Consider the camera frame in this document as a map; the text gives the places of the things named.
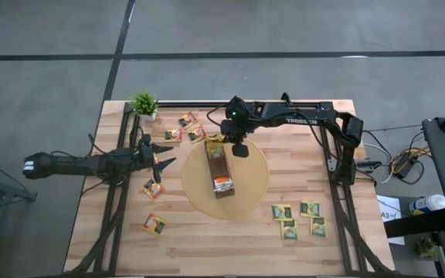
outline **small packet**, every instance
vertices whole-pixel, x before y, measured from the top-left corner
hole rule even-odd
[[[324,217],[310,218],[310,234],[313,236],[328,237],[328,224]]]
[[[281,221],[281,237],[283,239],[299,240],[298,222],[296,220]]]
[[[300,215],[306,217],[320,217],[320,206],[321,204],[313,201],[300,201]]]
[[[272,205],[272,220],[293,220],[290,205]]]
[[[180,117],[178,121],[183,128],[187,129],[197,122],[197,118],[193,116],[192,112],[188,112]]]
[[[164,187],[161,184],[156,184],[154,180],[147,181],[147,183],[142,188],[145,194],[149,196],[152,200],[157,198],[163,191]]]
[[[147,220],[145,221],[145,224],[142,226],[142,228],[155,236],[159,236],[166,223],[166,220],[155,215],[154,213],[151,213],[148,215]]]
[[[206,132],[202,126],[197,127],[193,131],[189,132],[189,138],[192,143],[198,142],[206,138]]]
[[[182,129],[175,129],[166,131],[165,141],[166,142],[179,142],[182,140]]]

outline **wooden tabletop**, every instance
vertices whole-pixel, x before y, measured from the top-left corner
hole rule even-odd
[[[355,113],[352,100],[333,100],[333,103],[338,111]],[[104,151],[116,147],[123,107],[124,101],[107,101],[104,104],[96,139],[97,146]],[[177,128],[178,118],[192,111],[209,135],[216,134],[219,127],[206,118],[209,110],[160,108],[154,123],[142,123],[145,133],[151,134],[153,142],[175,147],[172,151],[159,154],[159,158],[177,159],[162,173],[162,184],[166,191],[155,201],[150,200],[141,189],[152,177],[151,171],[132,173],[116,274],[344,274],[324,155],[309,127],[283,125],[259,128],[249,136],[265,155],[270,183],[263,201],[248,216],[236,220],[214,219],[199,212],[189,202],[182,189],[181,173],[193,144],[185,134],[181,143],[164,143],[164,132]],[[223,110],[213,115],[216,121],[224,118]],[[365,150],[361,145],[355,152],[355,158],[364,157]],[[84,189],[99,181],[98,178],[87,178]],[[362,237],[377,257],[394,270],[372,183],[357,180],[352,186],[352,194]],[[76,266],[99,236],[106,196],[107,186],[101,185],[81,198],[64,270]],[[309,219],[299,216],[298,206],[303,198],[321,203],[321,215],[328,220],[327,238],[310,235]],[[292,206],[293,217],[299,222],[299,241],[281,239],[279,222],[271,219],[272,204]],[[142,229],[151,212],[168,222],[159,237]],[[358,269],[351,239],[348,245],[353,268]],[[107,249],[104,262],[108,262],[109,253]]]

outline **white pot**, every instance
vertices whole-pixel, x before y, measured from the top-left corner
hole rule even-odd
[[[155,121],[156,116],[158,115],[158,111],[154,111],[152,115],[139,115],[140,119],[143,121]]]

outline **concrete floor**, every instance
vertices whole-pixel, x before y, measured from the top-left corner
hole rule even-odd
[[[114,53],[127,0],[0,1],[0,55]],[[137,0],[124,53],[445,50],[445,0]],[[82,178],[21,175],[38,151],[85,154],[111,61],[0,62],[0,167],[39,193],[15,204],[0,244],[0,277],[60,273]],[[163,100],[353,99],[366,129],[445,116],[445,57],[122,61],[112,95],[150,90]],[[392,152],[417,129],[378,132]],[[373,143],[368,136],[364,141]],[[368,149],[370,158],[382,153]],[[412,186],[440,193],[435,170]],[[401,273],[435,276],[410,246],[392,246]]]

